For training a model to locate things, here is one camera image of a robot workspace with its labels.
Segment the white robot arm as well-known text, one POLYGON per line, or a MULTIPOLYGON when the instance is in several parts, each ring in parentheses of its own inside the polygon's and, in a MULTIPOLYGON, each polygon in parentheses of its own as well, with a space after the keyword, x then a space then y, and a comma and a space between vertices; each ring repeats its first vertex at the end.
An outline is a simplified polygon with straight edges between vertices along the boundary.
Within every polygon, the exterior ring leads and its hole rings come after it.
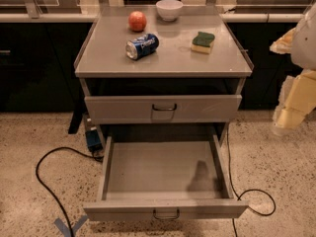
POLYGON ((316 108, 316 4, 298 22, 270 46, 270 51, 289 54, 291 62, 302 69, 287 76, 281 86, 273 115, 273 133, 286 135, 316 108))

